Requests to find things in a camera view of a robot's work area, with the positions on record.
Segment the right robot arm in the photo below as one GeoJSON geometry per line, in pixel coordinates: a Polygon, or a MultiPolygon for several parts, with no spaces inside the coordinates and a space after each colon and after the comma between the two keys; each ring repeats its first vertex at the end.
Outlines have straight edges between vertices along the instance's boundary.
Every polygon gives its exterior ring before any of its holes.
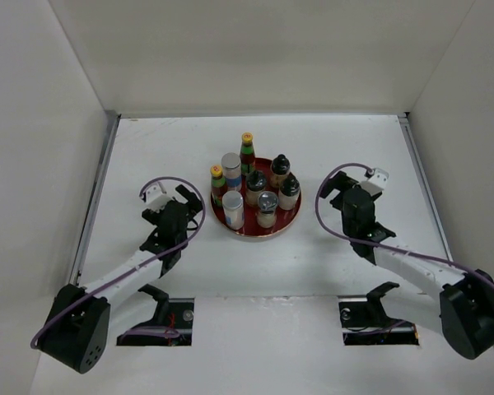
{"type": "Polygon", "coordinates": [[[494,281],[481,270],[467,271],[436,257],[403,247],[400,238],[375,218],[375,200],[365,189],[340,192],[331,205],[342,217],[343,235],[354,252],[374,266],[402,277],[419,289],[412,298],[398,295],[387,281],[366,294],[356,310],[347,306],[348,327],[369,327],[373,334],[400,321],[440,334],[462,357],[474,360],[494,346],[494,281]]]}

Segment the brown spice grinder jar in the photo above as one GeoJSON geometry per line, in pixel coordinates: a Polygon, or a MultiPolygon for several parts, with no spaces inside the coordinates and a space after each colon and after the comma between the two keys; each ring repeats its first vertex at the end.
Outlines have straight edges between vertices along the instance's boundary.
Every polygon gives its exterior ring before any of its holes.
{"type": "Polygon", "coordinates": [[[284,154],[279,154],[271,164],[270,184],[273,188],[280,188],[290,173],[291,163],[284,154]]]}

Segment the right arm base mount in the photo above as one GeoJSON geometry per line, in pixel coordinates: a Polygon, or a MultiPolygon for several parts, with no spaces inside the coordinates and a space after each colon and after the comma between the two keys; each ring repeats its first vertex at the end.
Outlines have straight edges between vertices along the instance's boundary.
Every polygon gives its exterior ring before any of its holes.
{"type": "Polygon", "coordinates": [[[366,295],[342,296],[338,300],[339,318],[345,346],[418,346],[416,326],[389,317],[382,298],[399,284],[387,281],[366,295]]]}

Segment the silver top spice jar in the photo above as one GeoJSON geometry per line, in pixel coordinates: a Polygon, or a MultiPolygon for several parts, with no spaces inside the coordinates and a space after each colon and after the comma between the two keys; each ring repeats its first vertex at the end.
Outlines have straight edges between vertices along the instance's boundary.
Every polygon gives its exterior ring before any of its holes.
{"type": "Polygon", "coordinates": [[[256,219],[264,229],[272,228],[276,224],[276,210],[278,207],[278,196],[271,191],[265,191],[258,197],[258,212],[256,219]]]}

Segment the red sauce bottle green label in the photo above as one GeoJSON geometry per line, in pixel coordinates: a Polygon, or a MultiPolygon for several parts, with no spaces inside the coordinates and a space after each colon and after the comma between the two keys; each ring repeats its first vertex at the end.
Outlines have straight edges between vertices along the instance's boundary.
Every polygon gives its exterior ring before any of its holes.
{"type": "Polygon", "coordinates": [[[255,161],[253,135],[250,132],[245,132],[241,136],[240,147],[240,167],[243,176],[247,176],[255,170],[255,161]]]}

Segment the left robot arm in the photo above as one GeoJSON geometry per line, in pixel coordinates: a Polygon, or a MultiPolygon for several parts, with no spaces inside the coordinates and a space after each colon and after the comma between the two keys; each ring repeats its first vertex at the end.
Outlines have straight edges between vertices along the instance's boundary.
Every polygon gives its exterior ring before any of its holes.
{"type": "Polygon", "coordinates": [[[182,178],[175,194],[166,192],[162,176],[145,184],[139,197],[142,217],[152,231],[121,266],[84,286],[67,284],[54,297],[44,326],[30,348],[75,370],[89,372],[103,355],[110,337],[119,346],[187,346],[193,302],[173,300],[152,283],[181,259],[202,229],[206,205],[197,187],[182,178]]]}

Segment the red round tray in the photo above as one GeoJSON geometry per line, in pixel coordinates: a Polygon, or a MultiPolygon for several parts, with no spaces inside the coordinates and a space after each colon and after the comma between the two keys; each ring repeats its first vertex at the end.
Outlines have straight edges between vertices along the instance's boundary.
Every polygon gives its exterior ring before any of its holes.
{"type": "MultiPolygon", "coordinates": [[[[268,181],[266,190],[272,191],[278,194],[278,189],[275,189],[269,184],[269,177],[271,175],[271,159],[267,158],[258,158],[256,159],[256,170],[260,170],[265,174],[265,177],[268,181]]],[[[276,222],[272,228],[263,228],[261,227],[256,218],[256,214],[258,212],[257,207],[252,207],[248,203],[245,202],[246,196],[246,187],[245,187],[245,177],[242,179],[242,185],[240,193],[244,199],[244,217],[245,223],[242,228],[239,230],[233,230],[229,228],[226,224],[226,217],[222,207],[219,207],[213,200],[212,193],[210,194],[209,202],[211,203],[211,208],[214,216],[217,218],[219,222],[221,222],[226,230],[233,232],[239,236],[243,237],[251,237],[251,238],[268,238],[274,235],[277,235],[283,232],[286,228],[288,228],[293,221],[297,218],[298,213],[301,208],[301,194],[299,194],[297,203],[294,208],[290,211],[282,210],[280,207],[277,207],[276,210],[276,222]]]]}

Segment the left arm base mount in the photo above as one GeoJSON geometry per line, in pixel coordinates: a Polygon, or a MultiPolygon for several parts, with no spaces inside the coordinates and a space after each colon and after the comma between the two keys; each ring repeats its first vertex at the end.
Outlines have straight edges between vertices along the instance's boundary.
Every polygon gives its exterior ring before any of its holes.
{"type": "Polygon", "coordinates": [[[194,299],[171,299],[152,285],[145,285],[113,329],[117,346],[191,346],[194,299]]]}

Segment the black cap spice jar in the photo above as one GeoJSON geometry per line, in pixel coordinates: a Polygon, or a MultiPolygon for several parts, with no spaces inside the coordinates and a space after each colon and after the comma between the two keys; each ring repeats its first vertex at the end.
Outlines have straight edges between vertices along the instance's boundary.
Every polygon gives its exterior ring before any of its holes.
{"type": "Polygon", "coordinates": [[[290,174],[279,188],[279,207],[284,211],[292,210],[296,206],[300,194],[300,182],[294,175],[290,174]]]}

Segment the white powder grinder jar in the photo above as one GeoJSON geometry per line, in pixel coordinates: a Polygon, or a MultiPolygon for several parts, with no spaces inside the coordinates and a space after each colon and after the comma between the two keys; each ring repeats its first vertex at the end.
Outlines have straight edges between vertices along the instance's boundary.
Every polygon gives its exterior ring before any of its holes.
{"type": "Polygon", "coordinates": [[[248,205],[254,207],[258,205],[259,195],[265,191],[267,178],[263,171],[254,170],[245,178],[245,199],[248,205]]]}

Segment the white bead jar blue label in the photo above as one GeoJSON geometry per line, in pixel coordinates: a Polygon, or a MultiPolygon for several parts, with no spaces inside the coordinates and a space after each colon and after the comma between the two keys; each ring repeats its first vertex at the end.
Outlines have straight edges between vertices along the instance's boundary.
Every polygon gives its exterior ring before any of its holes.
{"type": "Polygon", "coordinates": [[[229,190],[240,191],[242,186],[241,160],[234,152],[221,158],[221,167],[229,190]]]}

